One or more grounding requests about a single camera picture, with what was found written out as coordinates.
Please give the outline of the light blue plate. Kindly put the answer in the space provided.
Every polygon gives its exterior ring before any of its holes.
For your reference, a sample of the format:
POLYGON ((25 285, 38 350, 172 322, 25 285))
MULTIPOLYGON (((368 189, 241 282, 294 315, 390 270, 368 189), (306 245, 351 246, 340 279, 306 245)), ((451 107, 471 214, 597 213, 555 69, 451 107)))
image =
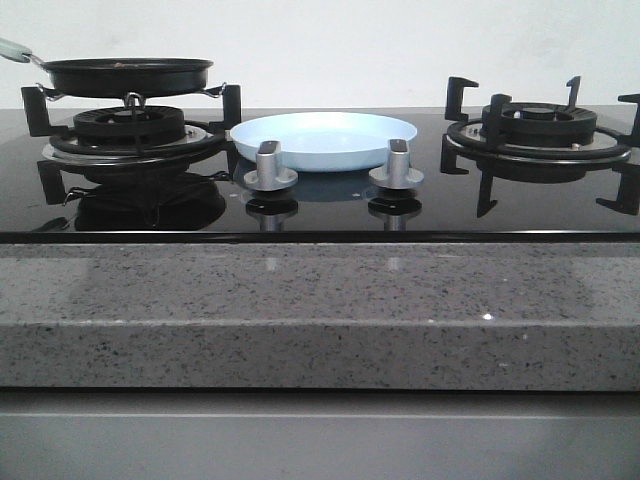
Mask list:
POLYGON ((386 162, 391 139, 413 141, 406 121, 366 113, 300 112, 248 120, 230 130, 238 152, 253 162, 260 145, 278 141, 285 167, 298 172, 367 170, 386 162))

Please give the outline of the black frying pan mint handle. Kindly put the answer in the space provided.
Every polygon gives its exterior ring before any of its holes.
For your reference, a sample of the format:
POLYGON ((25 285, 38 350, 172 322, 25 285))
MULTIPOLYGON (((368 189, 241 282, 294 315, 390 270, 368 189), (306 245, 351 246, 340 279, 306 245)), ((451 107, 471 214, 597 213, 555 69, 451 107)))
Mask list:
POLYGON ((154 97, 194 93, 204 89, 211 60, 193 58, 98 58, 44 61, 30 48, 1 40, 1 56, 33 63, 48 73, 53 88, 66 96, 119 98, 126 92, 154 97), (115 62, 124 68, 113 68, 115 62))

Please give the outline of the silver left stove knob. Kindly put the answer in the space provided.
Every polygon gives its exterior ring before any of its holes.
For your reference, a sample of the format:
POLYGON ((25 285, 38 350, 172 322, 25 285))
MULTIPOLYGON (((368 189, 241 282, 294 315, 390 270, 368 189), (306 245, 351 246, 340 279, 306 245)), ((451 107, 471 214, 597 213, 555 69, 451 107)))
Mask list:
POLYGON ((285 167, 279 141, 264 141, 255 155, 256 169, 244 175, 245 185, 254 191, 275 192, 294 186, 298 173, 285 167))

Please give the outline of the silver stove knob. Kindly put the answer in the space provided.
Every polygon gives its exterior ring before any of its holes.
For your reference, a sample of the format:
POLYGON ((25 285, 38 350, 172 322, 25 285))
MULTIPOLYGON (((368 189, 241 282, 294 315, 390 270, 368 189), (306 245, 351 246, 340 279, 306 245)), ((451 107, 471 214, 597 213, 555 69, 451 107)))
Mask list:
POLYGON ((264 141, 255 155, 256 169, 244 175, 245 185, 254 191, 275 192, 294 186, 298 173, 285 167, 279 141, 264 141))
POLYGON ((387 161, 369 171, 369 180, 389 190, 405 190, 419 186, 424 174, 411 165, 409 146, 404 139, 391 139, 387 161))

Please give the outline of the silver right stove knob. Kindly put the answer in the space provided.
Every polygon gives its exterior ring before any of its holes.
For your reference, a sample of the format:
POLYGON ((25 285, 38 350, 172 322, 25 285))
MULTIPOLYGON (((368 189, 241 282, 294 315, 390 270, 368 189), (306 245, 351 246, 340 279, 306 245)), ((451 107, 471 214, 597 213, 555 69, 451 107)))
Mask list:
POLYGON ((419 186, 424 174, 411 165, 409 146, 404 139, 391 139, 387 161, 369 171, 369 180, 389 190, 405 190, 419 186))

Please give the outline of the black glass gas cooktop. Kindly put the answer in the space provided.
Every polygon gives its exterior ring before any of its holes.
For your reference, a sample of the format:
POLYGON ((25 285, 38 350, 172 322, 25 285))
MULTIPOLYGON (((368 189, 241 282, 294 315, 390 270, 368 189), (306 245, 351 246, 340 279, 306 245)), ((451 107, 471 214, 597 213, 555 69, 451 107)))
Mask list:
POLYGON ((424 183, 384 191, 366 172, 303 173, 275 194, 248 190, 231 144, 197 163, 85 173, 43 156, 20 110, 1 114, 3 243, 635 242, 639 159, 599 166, 496 163, 442 143, 444 116, 414 124, 424 183))

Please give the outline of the black left burner grate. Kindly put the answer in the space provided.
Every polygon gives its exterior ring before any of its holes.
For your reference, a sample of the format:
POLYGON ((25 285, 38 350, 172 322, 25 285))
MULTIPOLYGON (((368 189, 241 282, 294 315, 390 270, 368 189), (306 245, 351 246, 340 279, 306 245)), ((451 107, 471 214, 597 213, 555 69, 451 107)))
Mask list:
POLYGON ((241 88, 230 86, 220 97, 220 121, 190 121, 178 108, 146 104, 80 112, 70 126, 53 125, 44 96, 35 86, 22 88, 30 135, 48 139, 38 163, 41 182, 60 183, 63 172, 94 183, 131 183, 162 171, 185 171, 224 150, 227 132, 240 123, 241 88))

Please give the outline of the black burner grate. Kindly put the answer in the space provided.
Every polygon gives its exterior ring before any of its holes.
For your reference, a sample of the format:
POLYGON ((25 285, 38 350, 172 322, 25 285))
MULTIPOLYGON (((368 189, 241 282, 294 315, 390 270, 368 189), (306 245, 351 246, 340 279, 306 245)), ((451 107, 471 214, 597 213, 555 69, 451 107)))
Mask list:
POLYGON ((596 203, 623 214, 639 213, 639 166, 630 162, 639 147, 639 117, 628 134, 599 124, 596 112, 579 107, 581 78, 567 81, 565 104, 515 102, 494 94, 471 119, 462 111, 466 88, 478 83, 451 76, 447 83, 445 118, 451 122, 442 136, 440 171, 465 175, 457 166, 464 156, 481 172, 476 214, 487 214, 497 201, 491 198, 493 180, 561 184, 577 181, 587 172, 610 169, 620 174, 616 198, 596 203))
POLYGON ((70 126, 53 125, 44 96, 35 86, 22 88, 30 135, 48 139, 38 163, 41 182, 60 183, 63 172, 94 183, 131 183, 162 171, 185 171, 224 150, 227 132, 240 123, 241 88, 230 86, 220 97, 220 121, 190 121, 178 108, 146 104, 80 112, 70 126))

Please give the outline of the black right burner grate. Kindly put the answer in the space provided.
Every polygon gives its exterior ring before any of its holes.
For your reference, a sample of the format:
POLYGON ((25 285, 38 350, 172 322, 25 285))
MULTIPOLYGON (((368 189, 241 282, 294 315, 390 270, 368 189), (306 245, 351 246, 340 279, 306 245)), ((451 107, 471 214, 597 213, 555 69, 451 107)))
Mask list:
POLYGON ((465 175, 457 166, 464 156, 481 172, 476 214, 487 214, 497 201, 491 198, 493 180, 561 184, 577 181, 587 172, 610 169, 620 174, 616 198, 596 203, 623 214, 639 213, 639 166, 630 162, 639 147, 639 117, 628 134, 599 124, 596 112, 579 107, 581 78, 567 81, 565 104, 515 102, 494 94, 471 119, 462 111, 466 88, 478 83, 451 76, 447 83, 445 118, 451 122, 442 136, 440 171, 465 175))

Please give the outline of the grey cabinet drawer front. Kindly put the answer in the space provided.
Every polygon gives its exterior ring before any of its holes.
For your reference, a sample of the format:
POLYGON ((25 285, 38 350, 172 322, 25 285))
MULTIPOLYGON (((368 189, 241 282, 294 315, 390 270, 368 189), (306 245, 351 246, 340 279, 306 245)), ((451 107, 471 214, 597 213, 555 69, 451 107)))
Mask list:
POLYGON ((635 479, 635 394, 5 391, 5 479, 635 479))

